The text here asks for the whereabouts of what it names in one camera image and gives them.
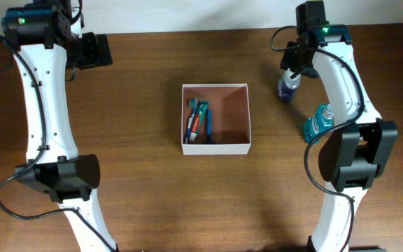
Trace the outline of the dark blue spray bottle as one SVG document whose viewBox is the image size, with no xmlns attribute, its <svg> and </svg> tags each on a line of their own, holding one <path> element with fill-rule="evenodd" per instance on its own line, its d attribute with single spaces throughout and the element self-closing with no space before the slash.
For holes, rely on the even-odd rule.
<svg viewBox="0 0 403 252">
<path fill-rule="evenodd" d="M 292 100 L 300 84 L 300 75 L 292 77 L 293 74 L 291 69 L 284 70 L 278 82 L 278 98 L 284 103 Z"/>
</svg>

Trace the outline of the blue disposable razor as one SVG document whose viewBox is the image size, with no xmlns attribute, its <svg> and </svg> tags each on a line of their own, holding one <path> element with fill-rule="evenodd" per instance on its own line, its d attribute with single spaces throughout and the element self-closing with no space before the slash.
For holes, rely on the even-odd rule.
<svg viewBox="0 0 403 252">
<path fill-rule="evenodd" d="M 212 140 L 212 111 L 208 109 L 206 111 L 206 139 L 203 141 L 203 144 L 213 145 L 215 141 Z"/>
</svg>

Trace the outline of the green Colgate toothpaste tube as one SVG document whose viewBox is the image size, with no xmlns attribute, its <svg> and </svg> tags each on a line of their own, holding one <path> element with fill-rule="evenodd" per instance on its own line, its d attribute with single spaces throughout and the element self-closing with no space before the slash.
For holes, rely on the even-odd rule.
<svg viewBox="0 0 403 252">
<path fill-rule="evenodd" d="M 200 125 L 204 119 L 205 112 L 208 108 L 208 101 L 199 101 L 195 111 L 194 118 L 192 120 L 192 126 L 190 130 L 189 142 L 195 142 L 199 133 Z"/>
</svg>

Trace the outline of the blue white toothbrush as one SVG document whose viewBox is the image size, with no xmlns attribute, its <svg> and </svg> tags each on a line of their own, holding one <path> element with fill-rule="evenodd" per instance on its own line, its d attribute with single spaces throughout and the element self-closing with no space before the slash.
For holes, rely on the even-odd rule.
<svg viewBox="0 0 403 252">
<path fill-rule="evenodd" d="M 191 112 L 190 112 L 190 117 L 188 118 L 187 131 L 186 131 L 186 135 L 185 135 L 184 144 L 188 144 L 188 142 L 189 142 L 192 121 L 193 121 L 193 118 L 194 118 L 196 110 L 197 110 L 197 98 L 196 97 L 190 98 L 189 107 L 191 108 Z"/>
</svg>

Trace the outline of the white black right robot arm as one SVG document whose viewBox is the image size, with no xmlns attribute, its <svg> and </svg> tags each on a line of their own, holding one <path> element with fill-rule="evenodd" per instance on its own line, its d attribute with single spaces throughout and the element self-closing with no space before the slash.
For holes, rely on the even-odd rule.
<svg viewBox="0 0 403 252">
<path fill-rule="evenodd" d="M 306 1 L 296 8 L 297 40 L 283 49 L 281 100 L 289 101 L 301 76 L 323 82 L 332 127 L 313 128 L 312 146 L 328 139 L 318 156 L 325 185 L 320 219 L 309 236 L 307 251 L 348 251 L 355 214 L 362 198 L 380 177 L 397 139 L 397 126 L 385 121 L 371 103 L 353 56 L 352 39 L 344 24 L 330 24 L 323 1 Z"/>
</svg>

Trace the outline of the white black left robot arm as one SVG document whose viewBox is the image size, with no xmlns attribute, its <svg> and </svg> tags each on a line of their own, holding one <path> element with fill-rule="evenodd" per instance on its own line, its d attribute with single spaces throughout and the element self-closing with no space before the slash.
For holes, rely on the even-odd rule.
<svg viewBox="0 0 403 252">
<path fill-rule="evenodd" d="M 57 204 L 81 251 L 117 251 L 99 206 L 98 158 L 79 154 L 69 122 L 66 71 L 112 62 L 106 36 L 83 33 L 82 7 L 80 1 L 33 1 L 9 8 L 1 22 L 27 113 L 27 161 L 13 179 Z"/>
</svg>

